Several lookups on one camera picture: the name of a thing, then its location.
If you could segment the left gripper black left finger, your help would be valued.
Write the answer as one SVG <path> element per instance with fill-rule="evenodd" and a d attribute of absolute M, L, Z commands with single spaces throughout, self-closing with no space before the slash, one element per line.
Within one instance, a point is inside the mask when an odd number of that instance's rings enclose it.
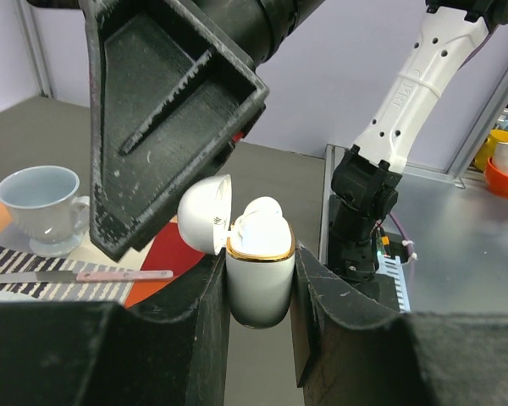
<path fill-rule="evenodd" d="M 0 303 L 0 405 L 220 405 L 229 319 L 210 255 L 128 309 Z"/>

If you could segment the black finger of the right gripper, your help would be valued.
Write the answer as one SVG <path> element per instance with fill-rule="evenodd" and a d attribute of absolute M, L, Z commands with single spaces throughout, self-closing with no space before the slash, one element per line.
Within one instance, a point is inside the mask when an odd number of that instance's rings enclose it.
<path fill-rule="evenodd" d="M 91 85 L 91 242 L 113 260 L 158 233 L 262 114 L 268 88 L 189 1 L 83 1 Z"/>

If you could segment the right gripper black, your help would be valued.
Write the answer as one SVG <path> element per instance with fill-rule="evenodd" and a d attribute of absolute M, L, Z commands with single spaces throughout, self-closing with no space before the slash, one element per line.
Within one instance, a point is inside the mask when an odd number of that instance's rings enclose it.
<path fill-rule="evenodd" d="M 266 63 L 320 1 L 189 1 L 188 7 L 226 49 L 249 68 Z"/>

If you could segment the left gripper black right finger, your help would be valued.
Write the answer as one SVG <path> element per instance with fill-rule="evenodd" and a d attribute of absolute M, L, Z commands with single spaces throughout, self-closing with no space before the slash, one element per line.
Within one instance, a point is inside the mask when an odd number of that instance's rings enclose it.
<path fill-rule="evenodd" d="M 395 312 L 299 245 L 290 318 L 308 405 L 508 405 L 508 314 Z"/>

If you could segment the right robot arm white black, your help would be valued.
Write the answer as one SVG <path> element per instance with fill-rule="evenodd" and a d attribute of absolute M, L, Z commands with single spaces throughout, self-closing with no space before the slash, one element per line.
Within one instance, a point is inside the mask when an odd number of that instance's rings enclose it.
<path fill-rule="evenodd" d="M 91 84 L 91 242 L 120 260 L 215 174 L 265 108 L 257 76 L 315 1 L 82 1 Z M 411 147 L 450 80 L 508 1 L 429 1 L 408 59 L 334 170 L 329 267 L 351 281 L 378 263 L 373 230 L 395 205 Z"/>

